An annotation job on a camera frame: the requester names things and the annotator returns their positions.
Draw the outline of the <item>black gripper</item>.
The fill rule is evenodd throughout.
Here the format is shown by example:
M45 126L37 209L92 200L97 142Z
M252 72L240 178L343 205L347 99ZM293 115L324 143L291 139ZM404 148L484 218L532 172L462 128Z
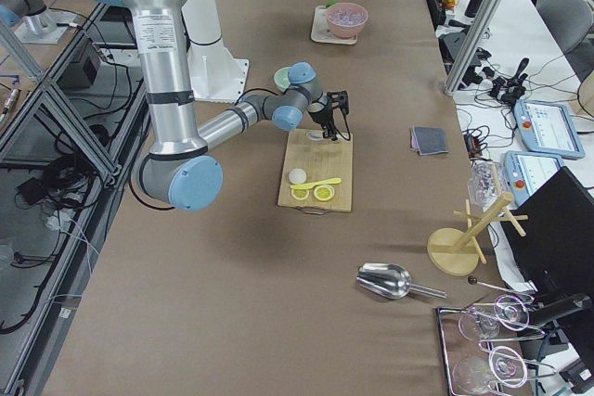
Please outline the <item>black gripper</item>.
M349 114L349 98L346 91L327 92L307 107L312 121L322 127L323 137L338 140L334 121L334 110L338 109L344 118Z

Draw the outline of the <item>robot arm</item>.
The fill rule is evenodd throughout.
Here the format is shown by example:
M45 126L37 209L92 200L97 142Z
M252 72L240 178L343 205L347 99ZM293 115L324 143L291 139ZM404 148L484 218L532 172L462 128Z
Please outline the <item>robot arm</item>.
M290 132L305 113L326 138L338 133L333 111L348 111L346 92L324 92L310 64L289 69L281 95L242 95L236 105L198 125L188 67L189 31L182 19L187 0L96 0L123 6L132 16L146 83L155 141L136 169L140 188L179 210L197 211L212 203L223 185L223 170L209 154L262 120Z

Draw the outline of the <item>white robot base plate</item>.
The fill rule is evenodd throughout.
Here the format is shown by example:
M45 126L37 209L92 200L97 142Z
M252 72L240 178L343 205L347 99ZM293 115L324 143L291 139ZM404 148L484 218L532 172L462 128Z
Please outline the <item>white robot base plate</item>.
M233 103L244 93L250 61L233 57L222 42L192 44L187 62L196 101Z

